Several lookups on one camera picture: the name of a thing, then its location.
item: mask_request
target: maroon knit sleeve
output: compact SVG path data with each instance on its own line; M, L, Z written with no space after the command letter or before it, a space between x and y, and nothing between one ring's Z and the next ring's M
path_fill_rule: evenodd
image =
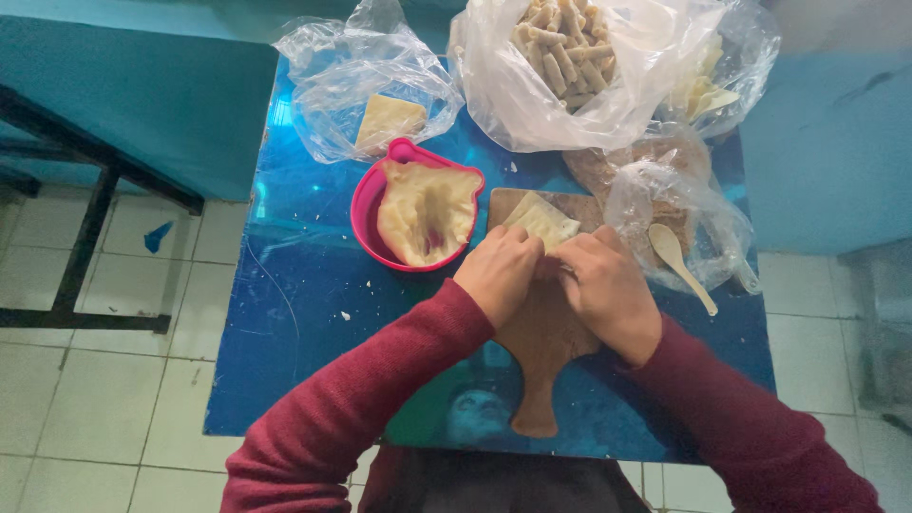
M294 388L228 457L222 511L348 512L341 486L358 456L421 385L468 357L494 328L451 279Z
M809 414L717 360L663 316L662 342L627 375L690 431L700 457L747 511L881 511L874 488L852 472Z

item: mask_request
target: cutting board handle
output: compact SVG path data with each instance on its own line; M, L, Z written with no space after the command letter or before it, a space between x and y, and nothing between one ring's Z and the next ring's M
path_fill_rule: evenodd
M523 401L510 422L517 434L532 438L548 438L557 434L557 420L551 408L555 377L524 380Z

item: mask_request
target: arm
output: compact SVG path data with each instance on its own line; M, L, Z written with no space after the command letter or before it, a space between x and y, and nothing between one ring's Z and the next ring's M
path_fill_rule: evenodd
M358 456L421 385L471 355L523 301L541 239L492 230L431 299L299 384L228 457L222 511L348 511Z
M879 510L874 489L811 415L790 410L659 314L614 230L574 237L555 255L573 269L559 275L571 306L633 368L628 376L688 428L736 508Z
M663 319L655 354L629 376L687 426L736 508L880 510L874 488L825 442L816 419L717 360L674 320Z

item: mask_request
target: person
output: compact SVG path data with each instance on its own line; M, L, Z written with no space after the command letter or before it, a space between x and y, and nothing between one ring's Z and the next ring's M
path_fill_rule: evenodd
M341 484L423 384L467 358L523 302L544 245L495 227L437 294L279 400L228 457L222 511L348 511ZM880 511L874 488L811 415L717 360L658 311L617 234L602 226L549 257L574 311L621 372L692 435L743 511ZM648 511L610 460L381 447L360 511Z

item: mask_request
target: clear plastic bag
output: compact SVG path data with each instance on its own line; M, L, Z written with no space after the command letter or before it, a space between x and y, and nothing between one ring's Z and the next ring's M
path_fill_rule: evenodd
M304 16L284 29L273 46L290 61L293 123L318 162L375 162L391 139L416 126L384 127L356 147L373 94L425 109L423 126L408 135L414 142L448 130L464 104L438 58L406 25L397 0L364 0L346 23Z
M453 18L447 57L469 114L511 152L615 149L642 135L658 104L714 34L717 0L590 0L604 13L618 74L574 114L510 42L529 0L471 0Z
M687 123L651 121L643 136L618 150L568 150L563 152L570 174L605 205L617 170L638 161L668 162L681 173L708 183L712 177L710 149Z
M704 45L696 66L685 73L656 110L662 120L689 122L703 139L721 135L744 121L763 96L782 42L775 18L756 0L721 1L728 10L719 22L718 35ZM706 90L696 85L697 80L706 80L710 89L721 94L736 93L737 99L701 112L703 108L690 103L691 91Z
M667 153L657 162L641 160L619 168L605 202L605 224L627 243L646 278L694 294L649 242L650 225L667 225L681 243L687 269L712 290L734 275L747 255L751 222L705 181L671 165L672 158Z

